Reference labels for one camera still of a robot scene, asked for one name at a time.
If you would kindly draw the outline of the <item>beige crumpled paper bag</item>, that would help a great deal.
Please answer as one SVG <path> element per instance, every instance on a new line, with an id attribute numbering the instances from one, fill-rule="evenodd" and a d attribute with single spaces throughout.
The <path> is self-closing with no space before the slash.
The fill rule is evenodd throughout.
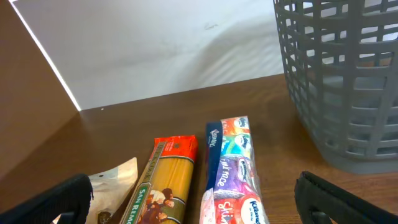
<path id="1" fill-rule="evenodd" d="M 85 223 L 106 224 L 137 180 L 137 159 L 133 157 L 117 167 L 88 177 L 93 187 L 93 198 Z"/>

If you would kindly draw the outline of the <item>grey plastic basket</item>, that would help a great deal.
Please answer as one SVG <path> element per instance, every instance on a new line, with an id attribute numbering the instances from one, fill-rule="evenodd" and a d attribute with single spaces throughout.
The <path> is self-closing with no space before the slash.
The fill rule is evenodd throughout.
<path id="1" fill-rule="evenodd" d="M 289 96 L 320 154 L 397 170 L 397 0 L 275 0 Z"/>

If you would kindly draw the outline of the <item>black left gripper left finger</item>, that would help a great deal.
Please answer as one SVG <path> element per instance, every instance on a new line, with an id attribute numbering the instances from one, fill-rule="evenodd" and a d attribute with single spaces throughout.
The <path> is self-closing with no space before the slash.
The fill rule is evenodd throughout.
<path id="1" fill-rule="evenodd" d="M 1 214 L 2 224 L 86 222 L 93 187 L 85 174 L 75 175 Z"/>

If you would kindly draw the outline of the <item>San Remo spaghetti pack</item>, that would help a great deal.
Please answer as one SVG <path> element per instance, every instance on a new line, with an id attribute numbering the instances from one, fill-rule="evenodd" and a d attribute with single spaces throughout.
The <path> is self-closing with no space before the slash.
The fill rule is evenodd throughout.
<path id="1" fill-rule="evenodd" d="M 194 135 L 156 138 L 120 224 L 181 224 L 197 149 Z"/>

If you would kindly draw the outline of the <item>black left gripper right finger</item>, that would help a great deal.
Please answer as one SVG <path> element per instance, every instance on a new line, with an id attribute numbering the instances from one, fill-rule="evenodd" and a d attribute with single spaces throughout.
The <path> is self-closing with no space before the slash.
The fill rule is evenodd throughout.
<path id="1" fill-rule="evenodd" d="M 304 224 L 397 223 L 397 215 L 308 171 L 300 174 L 294 194 L 297 211 Z"/>

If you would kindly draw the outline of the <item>Kleenex tissue multipack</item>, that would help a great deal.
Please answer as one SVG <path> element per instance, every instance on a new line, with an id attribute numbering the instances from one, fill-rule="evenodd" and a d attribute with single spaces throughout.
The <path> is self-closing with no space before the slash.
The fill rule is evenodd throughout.
<path id="1" fill-rule="evenodd" d="M 202 224 L 268 224 L 247 116 L 206 124 Z"/>

